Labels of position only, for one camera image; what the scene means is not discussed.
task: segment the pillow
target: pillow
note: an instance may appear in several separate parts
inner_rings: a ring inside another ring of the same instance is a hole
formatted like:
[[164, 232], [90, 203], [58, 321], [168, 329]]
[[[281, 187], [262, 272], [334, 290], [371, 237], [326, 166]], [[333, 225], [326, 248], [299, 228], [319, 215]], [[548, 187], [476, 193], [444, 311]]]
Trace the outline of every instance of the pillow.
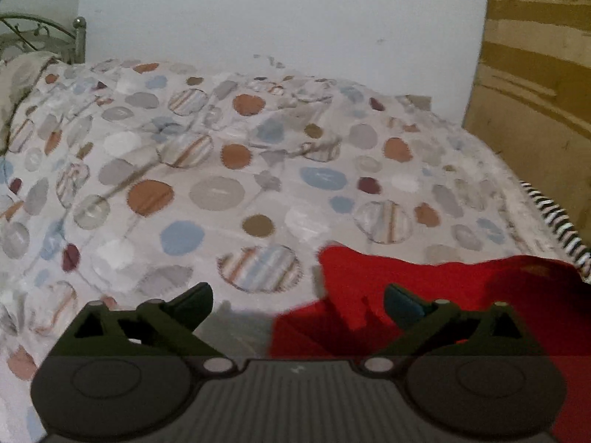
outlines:
[[43, 70], [55, 55], [33, 52], [2, 62], [0, 71], [0, 156], [6, 152], [10, 123], [20, 102], [31, 93]]
[[558, 243], [571, 258], [572, 264], [581, 273], [585, 283], [591, 284], [591, 249], [578, 236], [578, 232], [570, 222], [566, 210], [554, 200], [544, 196], [529, 183], [525, 181], [519, 183], [530, 196], [536, 208], [540, 210], [546, 225], [550, 227]]

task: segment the metal headboard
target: metal headboard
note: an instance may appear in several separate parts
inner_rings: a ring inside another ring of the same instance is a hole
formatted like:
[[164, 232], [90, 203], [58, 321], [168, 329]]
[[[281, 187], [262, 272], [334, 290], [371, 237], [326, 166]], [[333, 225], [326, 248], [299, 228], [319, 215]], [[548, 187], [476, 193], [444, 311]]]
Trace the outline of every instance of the metal headboard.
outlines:
[[[8, 32], [2, 33], [2, 27]], [[22, 53], [49, 51], [65, 63], [84, 63], [86, 20], [79, 16], [70, 31], [59, 23], [34, 14], [0, 13], [0, 57], [8, 48]]]

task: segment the orange circle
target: orange circle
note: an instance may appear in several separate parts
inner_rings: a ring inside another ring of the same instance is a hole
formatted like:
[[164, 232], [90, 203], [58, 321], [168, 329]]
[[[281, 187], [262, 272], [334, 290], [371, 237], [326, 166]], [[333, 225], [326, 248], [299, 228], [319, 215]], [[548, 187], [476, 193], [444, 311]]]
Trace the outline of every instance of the orange circle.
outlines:
[[92, 141], [89, 141], [87, 144], [85, 144], [82, 148], [78, 150], [76, 158], [84, 160], [84, 158], [86, 158], [87, 155], [92, 151], [93, 146], [94, 145], [92, 144]]
[[52, 85], [57, 81], [58, 78], [58, 75], [54, 75], [53, 73], [51, 73], [45, 77], [45, 83], [47, 83], [48, 85]]
[[127, 204], [134, 213], [143, 217], [162, 210], [174, 199], [172, 186], [156, 180], [137, 183], [127, 195]]
[[243, 144], [227, 144], [222, 148], [222, 163], [230, 170], [240, 170], [250, 164], [252, 154]]
[[408, 144], [401, 138], [390, 138], [383, 145], [383, 155], [400, 163], [409, 162], [413, 159]]
[[304, 128], [304, 132], [310, 138], [314, 138], [314, 140], [321, 138], [322, 135], [324, 134], [324, 130], [322, 128], [320, 128], [317, 124], [314, 124], [314, 123], [310, 123], [310, 124], [306, 125], [306, 127]]
[[25, 204], [24, 201], [17, 201], [14, 205], [12, 205], [10, 208], [8, 208], [7, 211], [4, 212], [4, 217], [6, 217], [6, 219], [8, 221], [10, 221], [12, 219], [12, 217], [14, 216], [14, 214], [20, 210], [20, 208]]
[[8, 368], [19, 380], [30, 381], [37, 372], [37, 365], [33, 357], [27, 353], [25, 348], [19, 346], [7, 360]]
[[435, 228], [441, 225], [441, 219], [433, 208], [427, 203], [422, 203], [414, 209], [414, 215], [417, 223], [425, 225], [427, 228]]
[[261, 97], [242, 94], [234, 98], [232, 105], [242, 116], [252, 116], [261, 112], [267, 103]]
[[49, 155], [52, 151], [57, 148], [57, 145], [60, 144], [61, 141], [61, 130], [52, 132], [47, 139], [47, 143], [45, 144], [45, 155]]
[[200, 85], [203, 83], [203, 78], [199, 76], [191, 76], [187, 78], [187, 85], [193, 87], [194, 85]]
[[159, 66], [160, 66], [159, 63], [144, 63], [143, 65], [135, 66], [134, 70], [141, 74], [141, 73], [146, 73], [149, 71], [154, 71]]
[[275, 225], [269, 217], [253, 215], [242, 222], [242, 229], [250, 236], [266, 238], [275, 232]]

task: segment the red blanket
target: red blanket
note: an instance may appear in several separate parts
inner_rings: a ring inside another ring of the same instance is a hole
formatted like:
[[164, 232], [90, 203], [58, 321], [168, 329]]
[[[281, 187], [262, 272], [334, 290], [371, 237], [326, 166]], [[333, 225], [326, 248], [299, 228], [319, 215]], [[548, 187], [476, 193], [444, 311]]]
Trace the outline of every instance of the red blanket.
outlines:
[[437, 267], [368, 256], [345, 247], [320, 255], [327, 296], [277, 318], [274, 358], [360, 358], [400, 335], [383, 310], [397, 283], [416, 295], [445, 298], [466, 310], [509, 302], [567, 381], [567, 401], [554, 427], [565, 443], [591, 435], [591, 288], [565, 263], [515, 256], [480, 264]]

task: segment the bedspread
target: bedspread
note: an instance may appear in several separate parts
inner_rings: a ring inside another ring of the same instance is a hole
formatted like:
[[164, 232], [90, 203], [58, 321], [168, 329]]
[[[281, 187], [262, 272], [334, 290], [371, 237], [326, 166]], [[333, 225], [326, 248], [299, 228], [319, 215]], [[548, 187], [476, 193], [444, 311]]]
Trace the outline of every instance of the bedspread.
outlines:
[[1, 441], [42, 435], [28, 382], [90, 300], [206, 281], [197, 334], [256, 357], [274, 315], [322, 297], [331, 241], [414, 263], [562, 258], [479, 140], [404, 97], [296, 72], [54, 62], [0, 165], [0, 392], [16, 395]]

